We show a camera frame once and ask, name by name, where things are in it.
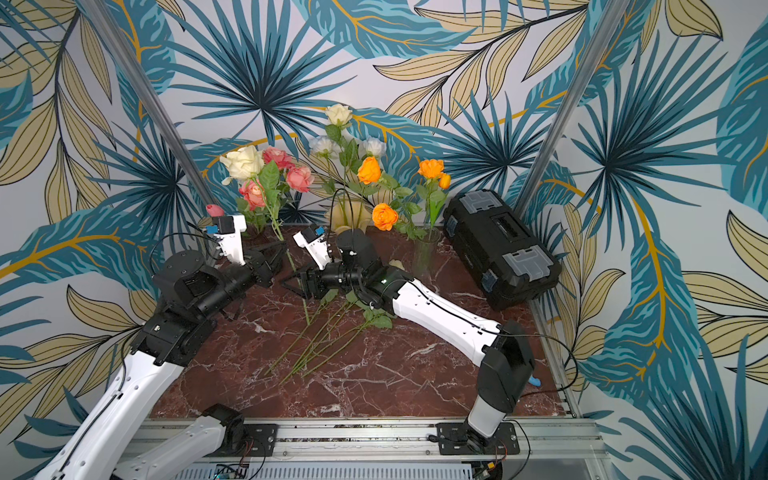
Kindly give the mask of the pink tulip bud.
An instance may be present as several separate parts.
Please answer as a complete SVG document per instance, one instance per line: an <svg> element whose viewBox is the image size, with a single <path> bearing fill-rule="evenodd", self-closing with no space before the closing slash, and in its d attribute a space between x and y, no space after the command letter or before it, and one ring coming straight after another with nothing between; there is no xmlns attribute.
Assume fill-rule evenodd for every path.
<svg viewBox="0 0 768 480"><path fill-rule="evenodd" d="M225 212L225 210L222 207L220 207L218 205L215 205L215 204L207 205L206 206L206 212L207 212L207 214L210 217L221 217L221 216L226 216L227 215L227 213Z"/></svg>

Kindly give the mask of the pink rose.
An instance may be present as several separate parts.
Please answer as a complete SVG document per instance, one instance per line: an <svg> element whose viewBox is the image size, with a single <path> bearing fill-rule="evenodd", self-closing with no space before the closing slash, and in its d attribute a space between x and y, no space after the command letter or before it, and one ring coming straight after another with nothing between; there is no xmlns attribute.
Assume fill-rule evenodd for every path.
<svg viewBox="0 0 768 480"><path fill-rule="evenodd" d="M262 157L265 164L274 163L281 171L290 170L295 166L294 158L276 147L268 147L262 151Z"/></svg>
<svg viewBox="0 0 768 480"><path fill-rule="evenodd" d="M294 166L284 174L288 187L300 193L308 193L314 183L314 176L308 166Z"/></svg>
<svg viewBox="0 0 768 480"><path fill-rule="evenodd" d="M257 232L262 232L266 226L266 203L263 191L254 180L245 181L239 188L243 204L239 204L239 209L244 215L246 222L252 225Z"/></svg>

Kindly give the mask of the orange rose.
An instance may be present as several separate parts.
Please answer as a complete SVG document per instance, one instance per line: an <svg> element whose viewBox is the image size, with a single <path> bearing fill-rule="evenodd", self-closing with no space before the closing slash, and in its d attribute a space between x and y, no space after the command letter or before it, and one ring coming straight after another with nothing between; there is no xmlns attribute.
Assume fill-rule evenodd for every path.
<svg viewBox="0 0 768 480"><path fill-rule="evenodd" d="M419 163L418 174L422 177L423 181L417 185L416 192L420 199L424 201L426 220L429 228L431 228L429 225L429 207L427 203L429 183L431 180L439 178L443 173L447 174L444 171L444 162L442 160L429 159Z"/></svg>
<svg viewBox="0 0 768 480"><path fill-rule="evenodd" d="M411 188L401 185L386 173L373 156L362 161L357 171L357 180L362 185L362 194L369 197L373 204L404 200L414 194Z"/></svg>
<svg viewBox="0 0 768 480"><path fill-rule="evenodd" d="M427 231L423 227L416 226L406 217L401 218L399 213L387 203L379 203L374 207L372 221L381 231L396 230L411 240L423 240L427 236Z"/></svg>

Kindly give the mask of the cream white rose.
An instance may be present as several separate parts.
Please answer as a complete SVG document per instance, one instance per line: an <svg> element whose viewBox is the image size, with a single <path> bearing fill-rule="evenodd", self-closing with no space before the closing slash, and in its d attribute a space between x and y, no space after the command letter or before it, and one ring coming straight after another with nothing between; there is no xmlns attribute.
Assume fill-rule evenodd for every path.
<svg viewBox="0 0 768 480"><path fill-rule="evenodd" d="M353 111L346 105L336 103L325 109L328 125L325 131L329 139L338 149L339 162L343 168L344 185L351 183L351 170L359 159L358 145L355 138L346 132L351 124Z"/></svg>

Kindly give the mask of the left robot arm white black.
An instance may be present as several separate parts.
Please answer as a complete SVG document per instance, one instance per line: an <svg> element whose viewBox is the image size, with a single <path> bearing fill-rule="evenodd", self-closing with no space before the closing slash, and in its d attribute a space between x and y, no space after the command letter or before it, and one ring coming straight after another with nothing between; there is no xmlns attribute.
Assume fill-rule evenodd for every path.
<svg viewBox="0 0 768 480"><path fill-rule="evenodd" d="M39 479L171 479L218 450L246 441L242 416L213 407L181 433L134 459L122 455L167 388L183 373L217 326L217 317L247 291L268 288L286 246L246 251L240 263L217 268L202 252L167 259L153 282L161 297L122 360L116 378L71 439L37 473Z"/></svg>

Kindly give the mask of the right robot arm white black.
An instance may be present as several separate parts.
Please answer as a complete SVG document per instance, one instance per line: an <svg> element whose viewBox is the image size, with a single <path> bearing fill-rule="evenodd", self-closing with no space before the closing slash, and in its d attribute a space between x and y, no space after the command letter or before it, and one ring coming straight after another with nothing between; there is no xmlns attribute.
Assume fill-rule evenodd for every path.
<svg viewBox="0 0 768 480"><path fill-rule="evenodd" d="M307 227L293 240L312 258L295 275L298 295L320 298L330 289L352 293L368 309L415 323L451 344L479 368L477 397L465 421L467 436L485 442L496 434L514 412L535 368L528 335L518 323L502 325L477 316L405 270L384 264L361 230L337 237L338 259L331 256L322 227Z"/></svg>

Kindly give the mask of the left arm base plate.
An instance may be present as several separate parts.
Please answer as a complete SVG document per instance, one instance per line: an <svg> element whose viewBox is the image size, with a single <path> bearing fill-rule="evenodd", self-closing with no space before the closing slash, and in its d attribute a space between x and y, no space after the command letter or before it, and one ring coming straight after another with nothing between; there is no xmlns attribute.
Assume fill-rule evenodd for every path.
<svg viewBox="0 0 768 480"><path fill-rule="evenodd" d="M225 430L222 444L206 457L272 457L278 433L277 424L246 423Z"/></svg>

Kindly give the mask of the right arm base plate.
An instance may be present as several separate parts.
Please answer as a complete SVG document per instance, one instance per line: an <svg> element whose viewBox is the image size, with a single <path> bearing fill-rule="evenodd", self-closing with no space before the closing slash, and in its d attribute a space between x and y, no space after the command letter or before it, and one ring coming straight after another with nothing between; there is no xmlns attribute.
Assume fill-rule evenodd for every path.
<svg viewBox="0 0 768 480"><path fill-rule="evenodd" d="M436 425L434 436L440 454L444 456L502 457L520 453L517 433L509 422L502 422L489 438L471 429L466 422L442 422Z"/></svg>

